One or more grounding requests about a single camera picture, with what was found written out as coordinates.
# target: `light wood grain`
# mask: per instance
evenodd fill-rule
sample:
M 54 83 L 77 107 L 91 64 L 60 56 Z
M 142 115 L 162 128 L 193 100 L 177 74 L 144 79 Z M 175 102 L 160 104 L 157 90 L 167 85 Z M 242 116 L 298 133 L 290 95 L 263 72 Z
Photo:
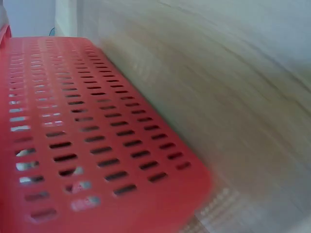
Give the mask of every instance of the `light wood grain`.
M 196 217 L 283 233 L 311 210 L 311 2 L 80 0 L 100 46 L 213 171 Z

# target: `wood grain pattern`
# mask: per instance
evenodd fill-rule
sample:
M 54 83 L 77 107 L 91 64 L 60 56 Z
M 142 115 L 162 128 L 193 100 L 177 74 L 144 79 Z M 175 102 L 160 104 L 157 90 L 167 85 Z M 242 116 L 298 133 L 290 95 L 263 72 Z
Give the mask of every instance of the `wood grain pattern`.
M 100 46 L 212 169 L 211 233 L 283 233 L 311 210 L 311 2 L 78 0 Z

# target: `wooden wall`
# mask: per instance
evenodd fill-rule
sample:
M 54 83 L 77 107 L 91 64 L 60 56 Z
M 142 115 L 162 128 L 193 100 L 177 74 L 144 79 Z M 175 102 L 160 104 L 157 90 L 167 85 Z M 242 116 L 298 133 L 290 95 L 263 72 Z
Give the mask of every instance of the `wooden wall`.
M 284 233 L 306 222 L 310 1 L 78 0 L 76 10 L 77 35 L 103 49 L 214 173 L 200 227 L 185 232 Z

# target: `red crate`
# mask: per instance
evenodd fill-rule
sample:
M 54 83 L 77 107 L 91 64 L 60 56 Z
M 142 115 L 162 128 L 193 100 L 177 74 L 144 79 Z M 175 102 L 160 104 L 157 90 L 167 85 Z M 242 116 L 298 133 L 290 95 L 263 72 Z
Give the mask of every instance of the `red crate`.
M 89 40 L 2 34 L 1 232 L 177 232 L 210 190 L 193 152 Z

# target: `red plastic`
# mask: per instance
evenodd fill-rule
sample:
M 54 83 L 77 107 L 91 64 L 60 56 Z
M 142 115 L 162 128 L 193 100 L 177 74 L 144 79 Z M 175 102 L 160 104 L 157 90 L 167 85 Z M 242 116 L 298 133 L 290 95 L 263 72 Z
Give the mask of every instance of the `red plastic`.
M 83 38 L 0 50 L 0 231 L 174 233 L 209 172 Z

